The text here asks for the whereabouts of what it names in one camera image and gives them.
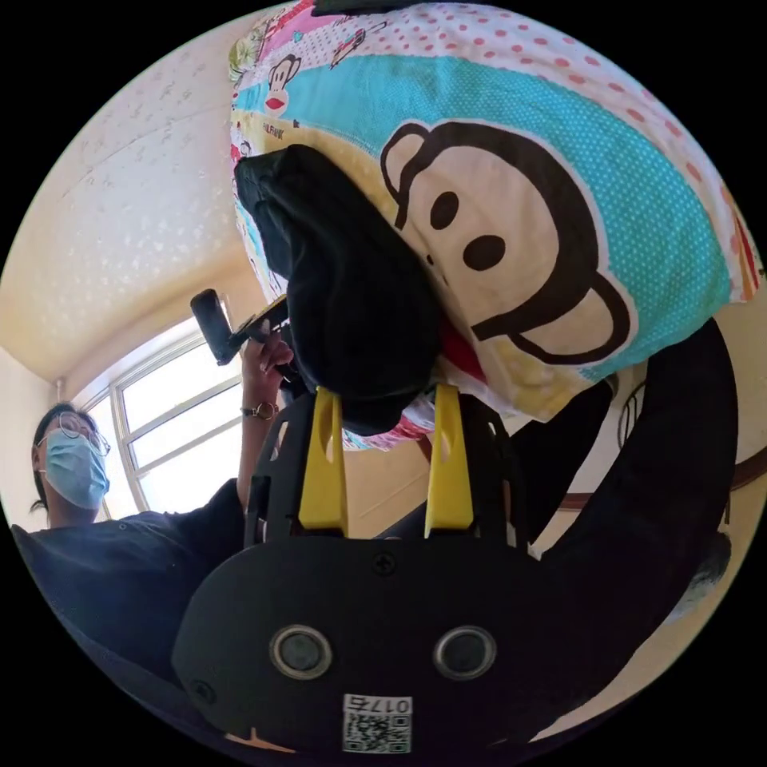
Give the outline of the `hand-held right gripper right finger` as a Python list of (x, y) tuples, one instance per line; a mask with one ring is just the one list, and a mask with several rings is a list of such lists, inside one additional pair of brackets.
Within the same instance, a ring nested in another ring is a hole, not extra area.
[(470, 530), (473, 521), (459, 390), (440, 383), (435, 390), (435, 432), (424, 536), (464, 533)]

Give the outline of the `person's left hand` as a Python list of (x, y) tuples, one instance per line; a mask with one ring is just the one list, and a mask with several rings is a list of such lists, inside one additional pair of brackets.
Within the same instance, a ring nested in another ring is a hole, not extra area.
[(269, 420), (277, 412), (277, 397), (284, 376), (279, 366), (292, 362), (293, 352), (279, 332), (265, 341), (249, 339), (243, 347), (242, 410), (251, 417)]

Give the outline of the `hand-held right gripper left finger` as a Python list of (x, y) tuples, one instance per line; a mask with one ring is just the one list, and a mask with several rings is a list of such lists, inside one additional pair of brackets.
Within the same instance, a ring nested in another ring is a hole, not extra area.
[(347, 531), (341, 399), (316, 390), (298, 520), (306, 531)]

